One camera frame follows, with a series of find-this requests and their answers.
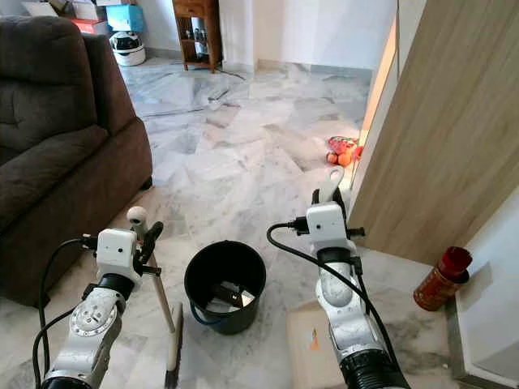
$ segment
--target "bucket handle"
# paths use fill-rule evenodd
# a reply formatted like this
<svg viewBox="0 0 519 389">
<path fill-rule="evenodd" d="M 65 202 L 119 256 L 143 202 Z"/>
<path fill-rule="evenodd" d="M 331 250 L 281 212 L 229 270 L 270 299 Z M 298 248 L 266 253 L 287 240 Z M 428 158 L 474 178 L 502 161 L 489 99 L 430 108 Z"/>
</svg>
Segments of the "bucket handle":
<svg viewBox="0 0 519 389">
<path fill-rule="evenodd" d="M 224 320 L 224 318 L 219 318 L 218 320 L 214 321 L 214 322 L 207 322 L 205 320 L 203 320 L 200 315 L 198 314 L 198 312 L 196 312 L 196 308 L 195 308 L 195 304 L 193 304 L 192 302 L 190 302 L 191 304 L 191 313 L 193 314 L 193 316 L 195 317 L 196 321 L 200 324 L 203 324 L 204 326 L 214 326 L 215 324 L 218 324 L 219 322 L 221 322 L 222 320 Z"/>
</svg>

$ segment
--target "black bucket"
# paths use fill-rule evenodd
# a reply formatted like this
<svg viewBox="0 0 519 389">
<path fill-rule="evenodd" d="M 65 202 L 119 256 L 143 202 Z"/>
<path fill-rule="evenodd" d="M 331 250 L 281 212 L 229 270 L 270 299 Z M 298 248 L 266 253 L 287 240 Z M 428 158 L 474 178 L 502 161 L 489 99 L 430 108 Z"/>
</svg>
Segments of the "black bucket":
<svg viewBox="0 0 519 389">
<path fill-rule="evenodd" d="M 246 330 L 254 321 L 267 274 L 260 255 L 251 247 L 233 241 L 213 243 L 191 260 L 184 276 L 184 288 L 191 312 L 199 323 L 225 335 Z M 206 309 L 213 299 L 213 285 L 227 281 L 240 285 L 254 296 L 243 308 L 217 313 Z"/>
</svg>

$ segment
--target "bottle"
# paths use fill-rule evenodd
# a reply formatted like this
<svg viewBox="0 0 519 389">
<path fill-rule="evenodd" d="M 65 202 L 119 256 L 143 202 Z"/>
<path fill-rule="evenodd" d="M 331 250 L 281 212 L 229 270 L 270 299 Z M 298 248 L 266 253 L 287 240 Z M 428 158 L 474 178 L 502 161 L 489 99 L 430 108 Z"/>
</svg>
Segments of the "bottle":
<svg viewBox="0 0 519 389">
<path fill-rule="evenodd" d="M 424 310 L 438 310 L 470 278 L 466 268 L 472 262 L 470 252 L 449 247 L 440 261 L 414 290 L 413 298 Z"/>
</svg>

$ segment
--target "marble tile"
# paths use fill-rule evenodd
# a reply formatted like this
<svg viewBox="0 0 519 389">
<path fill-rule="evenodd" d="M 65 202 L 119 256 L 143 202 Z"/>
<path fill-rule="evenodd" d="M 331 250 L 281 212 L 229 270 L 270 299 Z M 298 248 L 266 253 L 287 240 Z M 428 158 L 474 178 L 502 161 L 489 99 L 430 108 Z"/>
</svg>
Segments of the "marble tile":
<svg viewBox="0 0 519 389">
<path fill-rule="evenodd" d="M 184 305 L 180 387 L 288 389 L 292 386 L 285 315 L 315 298 L 318 272 L 302 259 L 271 246 L 269 225 L 304 215 L 312 191 L 328 174 L 326 140 L 358 137 L 369 82 L 313 74 L 289 64 L 241 80 L 153 59 L 122 69 L 152 147 L 154 187 L 138 193 L 110 223 L 127 228 L 125 213 L 146 207 L 150 221 L 165 229 L 155 254 L 165 291 Z M 347 201 L 351 168 L 341 183 Z M 308 252 L 307 237 L 288 230 L 279 240 Z M 204 246 L 224 239 L 245 242 L 264 259 L 267 284 L 258 315 L 247 331 L 221 336 L 198 324 L 188 310 L 183 276 Z M 380 310 L 402 367 L 413 387 L 453 389 L 448 375 L 443 312 L 420 310 L 411 293 L 429 267 L 361 249 L 372 300 Z M 85 253 L 49 292 L 47 317 L 76 304 L 95 280 Z M 52 355 L 64 341 L 63 321 L 50 331 Z M 37 312 L 0 298 L 0 389 L 32 385 Z M 102 384 L 110 388 L 160 388 L 165 373 L 165 320 L 152 282 L 144 277 L 123 316 Z"/>
</svg>

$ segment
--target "brown sofa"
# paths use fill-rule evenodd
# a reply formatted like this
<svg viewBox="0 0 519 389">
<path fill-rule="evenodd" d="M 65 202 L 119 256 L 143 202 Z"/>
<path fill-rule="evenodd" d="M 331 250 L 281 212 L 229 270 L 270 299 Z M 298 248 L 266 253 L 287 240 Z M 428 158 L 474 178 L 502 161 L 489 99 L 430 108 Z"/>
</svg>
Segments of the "brown sofa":
<svg viewBox="0 0 519 389">
<path fill-rule="evenodd" d="M 0 18 L 0 293 L 35 305 L 54 249 L 102 230 L 151 173 L 106 36 L 62 18 Z M 46 288 L 78 256 L 63 250 Z"/>
</svg>

